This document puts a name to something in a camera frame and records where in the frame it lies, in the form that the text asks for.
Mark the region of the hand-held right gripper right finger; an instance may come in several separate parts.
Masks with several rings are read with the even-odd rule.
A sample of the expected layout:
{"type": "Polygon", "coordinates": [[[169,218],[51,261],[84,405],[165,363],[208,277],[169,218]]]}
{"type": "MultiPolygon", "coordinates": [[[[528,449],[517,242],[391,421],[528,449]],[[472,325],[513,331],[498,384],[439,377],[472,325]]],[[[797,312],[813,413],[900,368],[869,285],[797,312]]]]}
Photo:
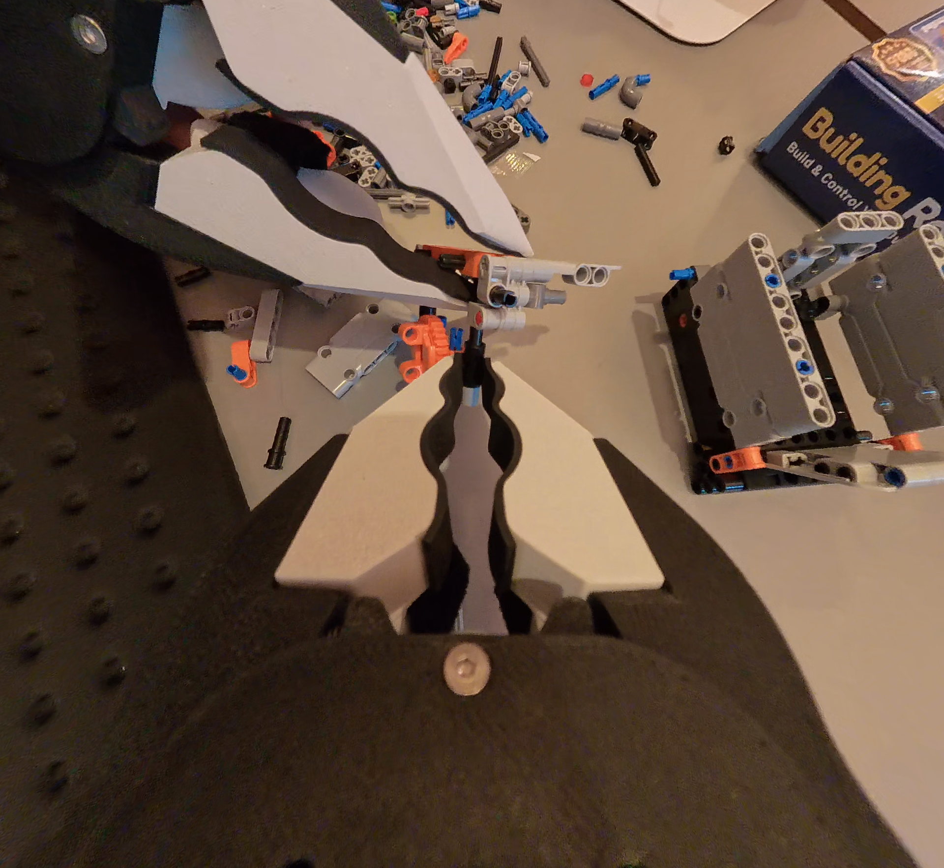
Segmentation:
{"type": "Polygon", "coordinates": [[[501,469],[488,558],[507,629],[540,628],[566,598],[661,589],[664,574],[584,426],[490,359],[481,404],[501,469]]]}

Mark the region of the light grey panel piece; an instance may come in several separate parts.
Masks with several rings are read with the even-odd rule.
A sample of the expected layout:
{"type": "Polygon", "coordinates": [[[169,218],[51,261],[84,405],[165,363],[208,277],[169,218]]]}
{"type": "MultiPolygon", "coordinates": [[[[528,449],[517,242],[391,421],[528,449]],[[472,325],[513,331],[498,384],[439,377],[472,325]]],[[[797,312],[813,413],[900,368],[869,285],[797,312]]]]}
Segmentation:
{"type": "Polygon", "coordinates": [[[305,367],[306,373],[334,398],[341,400],[360,379],[371,374],[400,343],[399,326],[410,318],[371,304],[348,320],[305,367]]]}

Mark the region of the small orange grey subassembly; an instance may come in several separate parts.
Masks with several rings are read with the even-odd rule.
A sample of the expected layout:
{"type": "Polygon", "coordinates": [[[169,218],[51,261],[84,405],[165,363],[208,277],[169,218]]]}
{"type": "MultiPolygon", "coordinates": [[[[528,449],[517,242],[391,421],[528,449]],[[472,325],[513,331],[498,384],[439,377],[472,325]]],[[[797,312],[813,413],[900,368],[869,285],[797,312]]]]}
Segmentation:
{"type": "Polygon", "coordinates": [[[566,292],[550,286],[555,278],[575,287],[601,288],[621,270],[620,265],[574,264],[435,245],[421,245],[414,250],[431,258],[441,270],[458,274],[470,289],[470,300],[493,309],[560,305],[566,300],[566,292]]]}

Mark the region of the grey black robot model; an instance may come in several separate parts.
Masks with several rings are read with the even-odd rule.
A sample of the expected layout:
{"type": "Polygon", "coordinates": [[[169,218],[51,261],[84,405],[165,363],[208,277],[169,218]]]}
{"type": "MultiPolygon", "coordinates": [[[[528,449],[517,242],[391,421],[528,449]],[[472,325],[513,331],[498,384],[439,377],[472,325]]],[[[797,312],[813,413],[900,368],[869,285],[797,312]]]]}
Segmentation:
{"type": "Polygon", "coordinates": [[[938,225],[846,212],[777,256],[754,233],[662,298],[690,485],[941,484],[943,244],[938,225]]]}

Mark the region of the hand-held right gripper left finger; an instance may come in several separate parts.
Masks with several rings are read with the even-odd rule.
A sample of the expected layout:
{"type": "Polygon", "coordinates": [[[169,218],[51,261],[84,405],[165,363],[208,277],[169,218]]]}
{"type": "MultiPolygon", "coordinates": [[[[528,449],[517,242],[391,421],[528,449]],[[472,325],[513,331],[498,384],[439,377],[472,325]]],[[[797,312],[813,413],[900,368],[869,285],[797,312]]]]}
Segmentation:
{"type": "Polygon", "coordinates": [[[441,467],[462,388],[462,359],[443,359],[353,427],[277,567],[280,586],[378,599],[396,630],[443,590],[455,544],[441,467]]]}

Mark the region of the grey straight beam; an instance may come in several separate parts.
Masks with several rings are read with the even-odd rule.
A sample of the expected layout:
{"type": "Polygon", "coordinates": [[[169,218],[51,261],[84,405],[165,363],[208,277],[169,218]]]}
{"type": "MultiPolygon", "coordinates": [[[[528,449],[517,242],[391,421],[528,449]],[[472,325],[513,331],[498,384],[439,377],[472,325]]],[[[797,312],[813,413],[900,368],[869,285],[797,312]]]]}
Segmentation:
{"type": "Polygon", "coordinates": [[[262,293],[249,346],[249,357],[255,363],[273,360],[283,303],[282,289],[268,289],[262,293]]]}

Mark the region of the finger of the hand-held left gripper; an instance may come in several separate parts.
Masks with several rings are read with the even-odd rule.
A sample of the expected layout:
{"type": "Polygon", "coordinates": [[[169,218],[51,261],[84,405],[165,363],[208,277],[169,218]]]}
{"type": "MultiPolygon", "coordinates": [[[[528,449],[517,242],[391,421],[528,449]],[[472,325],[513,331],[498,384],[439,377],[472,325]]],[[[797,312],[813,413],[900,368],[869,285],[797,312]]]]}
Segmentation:
{"type": "Polygon", "coordinates": [[[378,0],[201,0],[230,73],[290,116],[358,135],[491,247],[533,254],[502,187],[378,0]]]}
{"type": "Polygon", "coordinates": [[[270,186],[238,159],[193,146],[160,165],[156,210],[305,288],[466,309],[465,279],[375,220],[324,204],[290,171],[275,178],[270,186]]]}

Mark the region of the blue robot kit box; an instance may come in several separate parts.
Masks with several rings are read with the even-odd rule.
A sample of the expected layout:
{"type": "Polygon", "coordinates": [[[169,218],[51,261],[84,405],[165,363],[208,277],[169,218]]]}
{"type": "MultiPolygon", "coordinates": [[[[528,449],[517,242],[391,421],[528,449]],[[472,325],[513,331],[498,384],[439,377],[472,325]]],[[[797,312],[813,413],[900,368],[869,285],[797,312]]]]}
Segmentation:
{"type": "Polygon", "coordinates": [[[843,212],[943,219],[943,9],[868,43],[756,148],[760,167],[821,223],[843,212]]]}

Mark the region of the small orange gear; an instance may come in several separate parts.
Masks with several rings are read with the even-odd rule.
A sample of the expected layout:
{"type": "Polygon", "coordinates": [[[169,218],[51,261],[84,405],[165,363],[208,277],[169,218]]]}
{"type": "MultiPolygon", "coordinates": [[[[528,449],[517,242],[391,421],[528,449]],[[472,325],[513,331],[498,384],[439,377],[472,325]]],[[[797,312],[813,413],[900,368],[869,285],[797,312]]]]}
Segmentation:
{"type": "Polygon", "coordinates": [[[457,326],[448,327],[445,318],[433,312],[424,312],[415,321],[401,323],[396,334],[412,350],[411,359],[399,367],[406,383],[418,379],[441,360],[453,357],[464,348],[464,331],[457,326]]]}

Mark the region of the black angled axle piece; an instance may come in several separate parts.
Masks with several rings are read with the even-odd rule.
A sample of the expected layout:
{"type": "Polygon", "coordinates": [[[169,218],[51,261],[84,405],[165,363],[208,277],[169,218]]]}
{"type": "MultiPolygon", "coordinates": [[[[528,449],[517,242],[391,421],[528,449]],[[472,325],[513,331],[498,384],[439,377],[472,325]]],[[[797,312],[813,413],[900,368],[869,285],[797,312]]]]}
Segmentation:
{"type": "Polygon", "coordinates": [[[649,157],[649,151],[657,138],[656,132],[640,121],[627,117],[622,122],[621,137],[633,146],[634,153],[649,184],[654,188],[658,187],[661,178],[649,157]]]}

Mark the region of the black studded mat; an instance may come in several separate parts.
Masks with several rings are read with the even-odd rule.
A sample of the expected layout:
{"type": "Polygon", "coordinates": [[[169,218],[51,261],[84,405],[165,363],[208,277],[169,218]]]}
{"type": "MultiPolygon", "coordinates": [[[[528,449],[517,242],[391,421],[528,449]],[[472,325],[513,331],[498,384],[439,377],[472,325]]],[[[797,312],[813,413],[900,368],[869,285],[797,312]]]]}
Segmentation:
{"type": "Polygon", "coordinates": [[[2,172],[2,866],[159,739],[166,642],[247,514],[160,260],[2,172]]]}

